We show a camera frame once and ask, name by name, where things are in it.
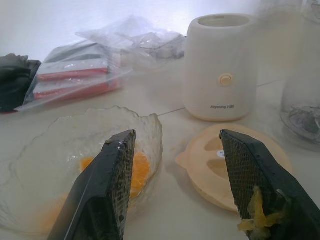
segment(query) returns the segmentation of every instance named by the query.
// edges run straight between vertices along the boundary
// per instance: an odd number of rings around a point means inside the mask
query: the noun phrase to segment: black cloth
[[[40,61],[28,60],[28,56],[0,57],[0,113],[12,112],[23,105],[40,65]]]

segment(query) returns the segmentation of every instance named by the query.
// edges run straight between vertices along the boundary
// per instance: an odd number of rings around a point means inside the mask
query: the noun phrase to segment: plastic bag
[[[114,56],[126,59],[125,66],[156,68],[185,54],[183,35],[156,28],[137,16],[76,35],[110,48]]]
[[[82,41],[54,49],[39,68],[26,94],[24,111],[61,100],[88,98],[123,86],[129,68],[121,67],[107,47]]]

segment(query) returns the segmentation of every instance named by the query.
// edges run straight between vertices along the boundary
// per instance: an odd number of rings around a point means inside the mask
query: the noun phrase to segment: orange button
[[[223,74],[219,77],[219,83],[222,87],[229,87],[234,83],[234,78],[231,74]]]

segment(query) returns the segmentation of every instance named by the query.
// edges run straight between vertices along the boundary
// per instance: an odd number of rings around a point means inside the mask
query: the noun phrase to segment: glass bowl
[[[143,152],[150,163],[143,191],[129,202],[132,218],[153,195],[163,154],[162,125],[156,114],[139,117],[120,107],[88,109],[57,119],[10,164],[10,178],[0,186],[0,230],[33,237],[48,234],[35,224],[41,209],[69,193],[81,173],[81,160],[96,157],[106,140],[131,129],[136,130],[135,151]]]

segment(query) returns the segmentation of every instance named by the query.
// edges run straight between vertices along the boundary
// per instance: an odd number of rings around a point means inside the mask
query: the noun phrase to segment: beige lid
[[[274,159],[290,174],[292,166],[284,150],[262,133],[236,124],[217,124],[194,137],[175,161],[189,174],[197,192],[209,202],[229,211],[237,212],[231,191],[220,131],[231,130],[249,135],[268,148]]]

